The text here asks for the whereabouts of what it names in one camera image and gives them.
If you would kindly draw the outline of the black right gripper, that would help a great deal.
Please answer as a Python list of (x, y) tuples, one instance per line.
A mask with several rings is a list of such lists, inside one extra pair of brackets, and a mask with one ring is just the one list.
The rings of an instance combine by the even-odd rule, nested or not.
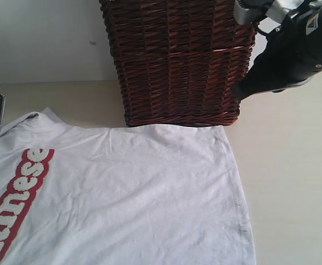
[(322, 71), (322, 7), (281, 25), (243, 79), (232, 85), (238, 101), (254, 94), (279, 93), (308, 83)]

